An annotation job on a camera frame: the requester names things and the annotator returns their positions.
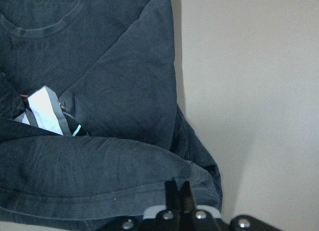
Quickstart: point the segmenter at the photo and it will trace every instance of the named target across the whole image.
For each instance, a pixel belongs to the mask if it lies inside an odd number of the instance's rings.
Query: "screw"
[[[239,219],[238,220],[238,225],[241,228],[249,228],[250,227],[250,222],[248,221],[248,219]]]
[[[199,210],[195,213],[196,218],[198,218],[199,220],[203,220],[206,218],[206,213],[203,210]]]
[[[165,220],[171,220],[172,218],[174,218],[174,215],[171,211],[168,211],[163,214],[163,219]]]
[[[122,228],[123,228],[124,230],[129,230],[129,229],[131,229],[131,228],[133,228],[133,227],[134,227],[133,220],[127,220],[126,222],[124,222],[124,223],[122,224]]]

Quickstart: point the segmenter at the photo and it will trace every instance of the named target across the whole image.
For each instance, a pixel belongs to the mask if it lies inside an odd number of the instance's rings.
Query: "metal bolt head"
[[[131,229],[131,228],[133,228],[134,227],[134,222],[133,222],[133,220],[127,220],[126,222],[124,222],[123,224],[122,224],[122,228],[124,229],[124,230],[129,230],[129,229]]]
[[[198,218],[199,220],[203,220],[207,217],[205,211],[203,210],[199,210],[195,213],[196,218]]]
[[[163,214],[163,219],[165,220],[171,220],[172,218],[174,218],[174,214],[171,211],[165,212]]]
[[[238,225],[241,228],[249,228],[250,227],[250,222],[248,221],[248,219],[239,219],[238,220]]]

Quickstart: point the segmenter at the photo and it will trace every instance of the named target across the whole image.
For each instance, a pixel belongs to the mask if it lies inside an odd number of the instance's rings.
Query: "clothing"
[[[164,204],[171,179],[221,208],[218,167],[176,104],[170,0],[0,0],[0,12],[1,220],[94,230]],[[13,121],[18,95],[44,85],[91,137]]]

